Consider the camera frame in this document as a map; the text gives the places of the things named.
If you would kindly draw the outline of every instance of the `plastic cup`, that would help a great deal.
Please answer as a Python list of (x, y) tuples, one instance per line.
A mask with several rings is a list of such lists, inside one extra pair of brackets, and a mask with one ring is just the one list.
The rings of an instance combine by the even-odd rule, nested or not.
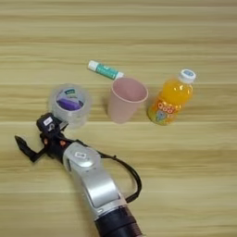
[[(58, 95), (64, 90), (75, 90), (77, 94), (77, 101), (82, 101), (83, 106), (80, 109), (69, 111), (61, 107), (57, 98)], [(51, 93), (49, 99), (49, 110), (54, 114), (55, 117), (62, 121), (66, 121), (69, 124), (69, 128), (74, 129), (84, 125), (89, 116), (92, 105), (91, 96), (81, 88), (79, 85), (75, 84), (63, 84), (57, 86)]]
[(128, 121), (148, 97), (146, 87), (132, 78), (116, 79), (111, 88), (107, 113), (116, 123)]

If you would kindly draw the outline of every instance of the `pink cup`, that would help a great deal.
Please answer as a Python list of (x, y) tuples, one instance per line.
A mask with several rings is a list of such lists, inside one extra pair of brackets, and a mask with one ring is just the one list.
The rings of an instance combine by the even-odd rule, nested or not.
[(146, 87), (132, 78), (118, 78), (113, 82), (108, 102), (108, 115), (116, 123), (128, 121), (146, 100)]

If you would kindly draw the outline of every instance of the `silver metal casing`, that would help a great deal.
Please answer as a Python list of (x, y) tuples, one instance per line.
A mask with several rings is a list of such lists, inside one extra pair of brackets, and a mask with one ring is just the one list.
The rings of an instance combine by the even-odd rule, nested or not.
[(64, 153), (63, 163), (78, 188), (84, 190), (94, 220), (127, 205), (119, 188), (101, 164), (100, 155), (93, 148), (72, 143)]

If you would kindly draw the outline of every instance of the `white bottle cap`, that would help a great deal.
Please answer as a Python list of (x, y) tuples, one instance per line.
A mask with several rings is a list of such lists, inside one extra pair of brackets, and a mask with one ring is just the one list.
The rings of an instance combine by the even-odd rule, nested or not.
[(179, 75), (179, 80), (187, 84), (193, 83), (195, 78), (195, 72), (189, 69), (183, 69)]
[(95, 62), (95, 61), (91, 60), (88, 64), (88, 69), (96, 71), (96, 68), (97, 68), (98, 65), (99, 65), (98, 62)]
[(122, 72), (118, 72), (118, 74), (117, 74), (117, 76), (116, 76), (116, 79), (118, 79), (118, 78), (122, 78), (124, 76), (124, 73), (122, 73)]

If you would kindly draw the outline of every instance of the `plastic bottle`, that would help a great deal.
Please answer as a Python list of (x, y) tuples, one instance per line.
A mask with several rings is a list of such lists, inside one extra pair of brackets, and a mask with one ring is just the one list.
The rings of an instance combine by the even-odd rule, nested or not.
[(148, 108), (148, 117), (160, 125), (172, 122), (181, 107), (192, 98), (192, 83), (195, 78), (196, 74), (193, 71), (183, 69), (177, 78), (166, 81), (162, 91)]

